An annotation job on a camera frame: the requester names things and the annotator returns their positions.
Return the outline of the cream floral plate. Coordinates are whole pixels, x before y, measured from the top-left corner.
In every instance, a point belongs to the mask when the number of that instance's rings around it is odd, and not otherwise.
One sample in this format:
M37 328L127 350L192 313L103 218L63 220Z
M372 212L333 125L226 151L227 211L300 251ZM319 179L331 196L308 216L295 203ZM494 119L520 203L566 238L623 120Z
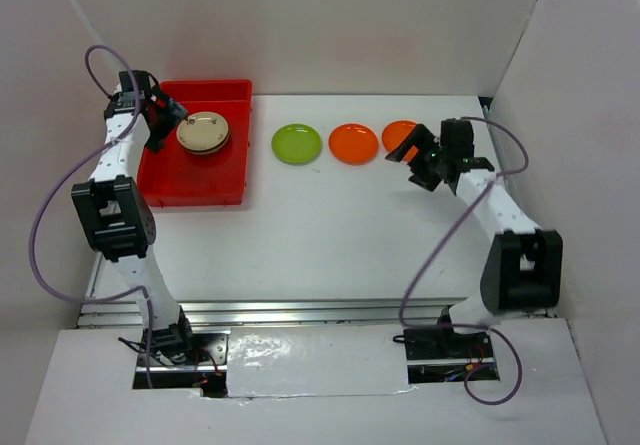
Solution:
M228 121L215 112L189 115L177 127L176 137L184 149L206 150L215 147L230 135Z

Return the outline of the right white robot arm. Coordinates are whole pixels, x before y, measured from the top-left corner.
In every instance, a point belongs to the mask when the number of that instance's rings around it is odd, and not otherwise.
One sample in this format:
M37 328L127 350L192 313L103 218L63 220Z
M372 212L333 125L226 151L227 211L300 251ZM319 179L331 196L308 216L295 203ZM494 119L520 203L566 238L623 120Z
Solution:
M436 322L436 346L450 357L469 346L470 334L489 331L505 316L554 308L560 299L563 239L558 231L543 229L516 204L502 183L510 171L497 171L487 158L476 155L474 121L472 117L444 120L438 135L418 124L386 156L400 162L411 154L410 182L427 191L445 184L466 206L421 273L469 217L479 222L490 241L477 291L445 309Z

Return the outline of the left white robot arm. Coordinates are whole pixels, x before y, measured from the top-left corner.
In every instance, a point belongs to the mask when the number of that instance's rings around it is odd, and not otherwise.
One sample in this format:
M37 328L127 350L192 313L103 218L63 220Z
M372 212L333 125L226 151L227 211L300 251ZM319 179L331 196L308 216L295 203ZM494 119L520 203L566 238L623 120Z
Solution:
M71 198L90 247L114 264L136 296L143 337L136 346L164 364L184 365L196 355L197 339L184 311L167 288L154 255L155 218L136 183L141 157L159 153L187 110L149 72L119 73L120 90L104 111L109 147L88 181Z

